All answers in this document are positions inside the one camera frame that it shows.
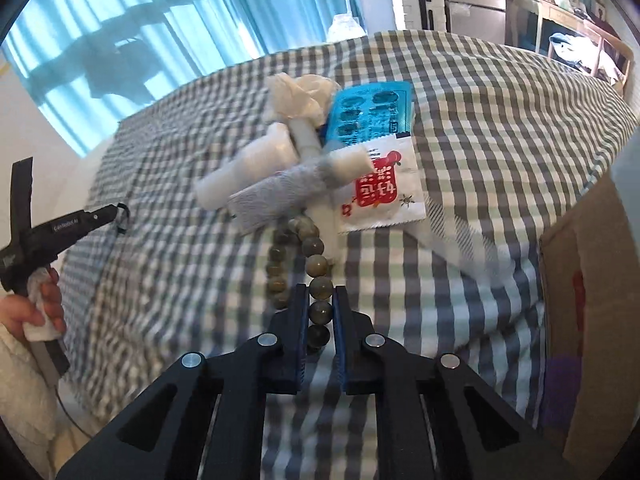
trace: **human hand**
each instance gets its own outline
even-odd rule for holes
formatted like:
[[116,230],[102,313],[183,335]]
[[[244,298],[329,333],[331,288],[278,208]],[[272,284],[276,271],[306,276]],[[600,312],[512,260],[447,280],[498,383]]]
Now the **human hand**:
[[[51,281],[40,286],[42,299],[44,300],[44,311],[51,319],[53,326],[58,332],[66,332],[65,313],[62,309],[62,293],[58,287],[60,279],[55,269],[49,269]],[[23,344],[27,343],[22,329],[23,323],[31,323],[35,326],[43,326],[44,316],[27,298],[11,294],[0,300],[0,323],[2,323],[9,333]]]

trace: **bed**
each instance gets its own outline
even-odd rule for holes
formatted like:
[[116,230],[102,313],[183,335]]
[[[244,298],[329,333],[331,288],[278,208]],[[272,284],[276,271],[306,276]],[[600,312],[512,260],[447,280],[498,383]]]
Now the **bed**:
[[[480,40],[395,31],[281,52],[198,79],[122,121],[88,207],[125,202],[124,236],[101,229],[66,254],[70,380],[107,421],[186,351],[220,354],[271,314],[265,264],[273,227],[245,237],[206,212],[193,184],[267,126],[268,75],[352,86],[414,86],[414,142],[431,200],[508,248],[493,288],[418,245],[401,227],[351,233],[333,270],[352,306],[411,352],[455,351],[532,424],[545,357],[537,241],[630,137],[636,120],[604,82],[545,57]],[[304,259],[289,249],[289,283]],[[373,478],[372,398],[339,391],[329,344],[307,359],[303,391],[270,396],[264,478]]]

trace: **cardboard box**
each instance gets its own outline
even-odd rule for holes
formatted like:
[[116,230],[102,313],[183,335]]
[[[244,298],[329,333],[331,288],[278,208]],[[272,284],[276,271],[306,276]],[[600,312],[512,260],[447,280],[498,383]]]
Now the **cardboard box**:
[[543,233],[540,250],[542,425],[578,474],[596,479],[629,436],[640,399],[640,262],[609,173]]

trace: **silver refrigerator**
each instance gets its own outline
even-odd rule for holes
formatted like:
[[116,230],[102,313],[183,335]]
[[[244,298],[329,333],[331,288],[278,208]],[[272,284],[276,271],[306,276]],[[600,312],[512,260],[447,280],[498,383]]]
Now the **silver refrigerator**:
[[505,4],[506,0],[447,0],[449,30],[504,44]]

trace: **curtain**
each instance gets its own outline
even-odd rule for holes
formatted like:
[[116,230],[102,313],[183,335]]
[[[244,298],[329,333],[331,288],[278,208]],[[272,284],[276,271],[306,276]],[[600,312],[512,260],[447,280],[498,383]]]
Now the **curtain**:
[[345,0],[30,0],[2,50],[85,155],[121,119],[194,78],[322,43],[344,12]]

